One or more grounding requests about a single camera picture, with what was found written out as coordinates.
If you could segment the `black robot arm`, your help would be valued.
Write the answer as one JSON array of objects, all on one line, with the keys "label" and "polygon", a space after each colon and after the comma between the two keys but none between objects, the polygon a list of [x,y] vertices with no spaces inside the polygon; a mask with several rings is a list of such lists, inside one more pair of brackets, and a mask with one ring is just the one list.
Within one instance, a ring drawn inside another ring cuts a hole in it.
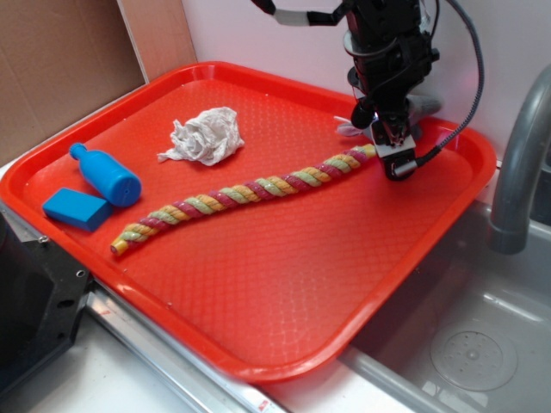
[{"label": "black robot arm", "polygon": [[409,93],[439,59],[431,36],[421,28],[419,1],[342,1],[331,13],[278,9],[254,4],[286,26],[333,27],[347,21],[345,51],[353,58],[348,81],[358,95],[351,122],[365,129],[382,124],[386,144],[398,147],[411,134]]}]

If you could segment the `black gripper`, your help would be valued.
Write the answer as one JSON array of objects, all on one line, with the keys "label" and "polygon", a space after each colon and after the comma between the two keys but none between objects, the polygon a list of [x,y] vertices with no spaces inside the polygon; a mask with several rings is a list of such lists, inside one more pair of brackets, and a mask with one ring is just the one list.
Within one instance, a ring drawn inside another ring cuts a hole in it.
[{"label": "black gripper", "polygon": [[356,89],[352,125],[366,129],[378,123],[383,144],[402,146],[411,134],[407,96],[439,60],[439,51],[432,47],[429,33],[414,29],[368,47],[349,31],[344,36],[344,48],[354,60],[348,75],[350,85]]}]

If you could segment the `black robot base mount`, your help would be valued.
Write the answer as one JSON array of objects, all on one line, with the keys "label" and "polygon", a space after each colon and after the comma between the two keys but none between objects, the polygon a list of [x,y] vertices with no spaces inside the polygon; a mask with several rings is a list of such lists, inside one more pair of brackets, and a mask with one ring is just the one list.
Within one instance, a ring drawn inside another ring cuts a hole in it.
[{"label": "black robot base mount", "polygon": [[54,241],[22,241],[1,217],[1,398],[72,347],[90,283]]}]

